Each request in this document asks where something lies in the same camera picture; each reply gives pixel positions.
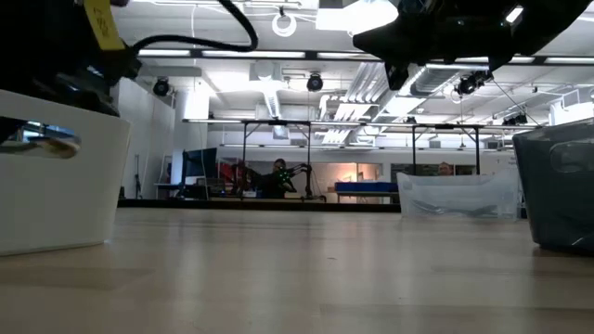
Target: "wooden floor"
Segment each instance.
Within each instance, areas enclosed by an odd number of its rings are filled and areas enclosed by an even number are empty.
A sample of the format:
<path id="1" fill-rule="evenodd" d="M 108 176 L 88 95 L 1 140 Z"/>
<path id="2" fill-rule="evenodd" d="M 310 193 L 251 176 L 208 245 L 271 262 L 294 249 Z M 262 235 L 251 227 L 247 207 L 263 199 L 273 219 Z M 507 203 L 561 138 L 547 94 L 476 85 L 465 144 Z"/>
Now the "wooden floor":
<path id="1" fill-rule="evenodd" d="M 0 258 L 0 332 L 590 334 L 594 259 L 526 222 L 123 209 L 105 245 Z"/>

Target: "security camera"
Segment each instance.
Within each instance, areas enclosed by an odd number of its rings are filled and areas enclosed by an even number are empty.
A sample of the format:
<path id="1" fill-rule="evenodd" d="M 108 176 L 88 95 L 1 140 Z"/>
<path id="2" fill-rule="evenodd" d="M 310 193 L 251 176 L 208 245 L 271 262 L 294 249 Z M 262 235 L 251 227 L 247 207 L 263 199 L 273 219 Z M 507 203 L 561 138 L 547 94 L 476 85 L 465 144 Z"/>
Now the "security camera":
<path id="1" fill-rule="evenodd" d="M 152 87 L 152 92 L 155 93 L 156 96 L 167 96 L 167 94 L 169 94 L 169 90 L 170 90 L 170 85 L 169 85 L 169 78 L 159 78 L 157 79 L 157 83 L 155 83 L 155 86 Z"/>
<path id="2" fill-rule="evenodd" d="M 321 75 L 319 73 L 312 73 L 309 76 L 309 80 L 307 81 L 307 90 L 310 92 L 319 92 L 322 90 L 324 86 L 324 81 L 322 80 Z"/>

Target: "yellow tag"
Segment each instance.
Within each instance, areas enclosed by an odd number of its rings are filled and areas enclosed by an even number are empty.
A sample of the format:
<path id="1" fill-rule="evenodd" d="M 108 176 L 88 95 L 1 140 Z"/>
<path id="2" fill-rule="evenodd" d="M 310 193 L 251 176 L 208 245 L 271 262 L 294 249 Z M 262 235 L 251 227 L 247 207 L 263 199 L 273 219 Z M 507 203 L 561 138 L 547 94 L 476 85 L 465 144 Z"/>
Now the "yellow tag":
<path id="1" fill-rule="evenodd" d="M 102 50 L 124 49 L 111 15 L 110 0 L 84 0 L 84 11 Z"/>

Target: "clear plastic bin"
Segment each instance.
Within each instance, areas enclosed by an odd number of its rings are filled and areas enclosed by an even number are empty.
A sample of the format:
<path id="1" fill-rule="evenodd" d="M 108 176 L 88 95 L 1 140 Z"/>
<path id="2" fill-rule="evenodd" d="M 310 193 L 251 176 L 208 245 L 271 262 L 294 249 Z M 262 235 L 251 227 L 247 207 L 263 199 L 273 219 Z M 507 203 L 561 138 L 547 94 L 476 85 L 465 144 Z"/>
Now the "clear plastic bin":
<path id="1" fill-rule="evenodd" d="M 515 135 L 533 240 L 594 251 L 594 119 Z"/>
<path id="2" fill-rule="evenodd" d="M 518 218 L 520 181 L 514 169 L 495 175 L 397 176 L 405 217 Z"/>

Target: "person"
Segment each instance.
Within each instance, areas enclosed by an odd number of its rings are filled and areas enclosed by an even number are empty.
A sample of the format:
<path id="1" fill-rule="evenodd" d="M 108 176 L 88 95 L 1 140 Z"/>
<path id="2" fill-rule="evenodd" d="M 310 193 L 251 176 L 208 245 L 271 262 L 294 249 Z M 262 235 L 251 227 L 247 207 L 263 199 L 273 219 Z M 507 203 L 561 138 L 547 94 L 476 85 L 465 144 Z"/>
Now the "person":
<path id="1" fill-rule="evenodd" d="M 265 199 L 284 199 L 285 193 L 295 192 L 291 178 L 287 173 L 287 162 L 276 159 L 272 165 L 272 173 L 263 176 L 260 186 Z"/>
<path id="2" fill-rule="evenodd" d="M 454 167 L 447 162 L 442 162 L 439 164 L 438 174 L 439 176 L 453 176 Z"/>

